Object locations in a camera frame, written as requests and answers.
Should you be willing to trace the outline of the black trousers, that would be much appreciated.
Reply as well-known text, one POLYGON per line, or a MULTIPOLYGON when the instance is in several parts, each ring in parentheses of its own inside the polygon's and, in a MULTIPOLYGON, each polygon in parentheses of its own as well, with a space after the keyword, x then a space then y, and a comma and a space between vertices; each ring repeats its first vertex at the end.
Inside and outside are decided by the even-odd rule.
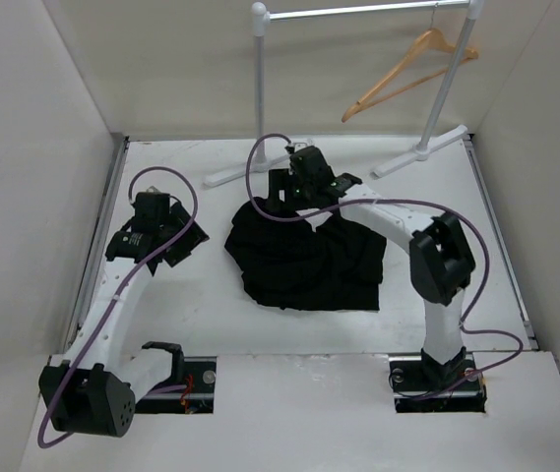
POLYGON ((330 215, 308 221, 271 221, 250 202, 231 219, 224 247, 256 303, 300 311, 380 310, 387 240, 368 228, 330 215))

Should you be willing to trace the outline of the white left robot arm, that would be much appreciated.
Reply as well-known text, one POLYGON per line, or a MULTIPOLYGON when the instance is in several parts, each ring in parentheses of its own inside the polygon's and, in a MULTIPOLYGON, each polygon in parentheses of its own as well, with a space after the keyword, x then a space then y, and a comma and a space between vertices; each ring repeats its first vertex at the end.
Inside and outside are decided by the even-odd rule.
POLYGON ((168 193, 141 192, 132 208, 133 216, 106 248, 100 286, 73 344, 58 365, 44 367, 39 376, 46 406, 41 426, 53 427, 62 439, 120 438, 139 401, 191 382, 180 345, 148 341, 126 356, 123 344, 157 268, 176 266, 209 237, 195 222, 196 213, 168 193))

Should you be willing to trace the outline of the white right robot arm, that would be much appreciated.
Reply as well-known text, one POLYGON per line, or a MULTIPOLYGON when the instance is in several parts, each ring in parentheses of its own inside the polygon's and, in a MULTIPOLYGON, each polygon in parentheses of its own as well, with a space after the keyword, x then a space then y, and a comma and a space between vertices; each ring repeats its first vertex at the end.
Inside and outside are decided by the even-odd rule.
POLYGON ((288 168, 269 173, 266 212, 284 210, 336 211, 404 250, 411 285, 424 303, 421 377, 432 392, 461 377, 466 348, 460 319, 476 263, 453 212, 431 216, 415 204, 388 203, 358 177, 335 174, 313 146, 294 152, 288 168))

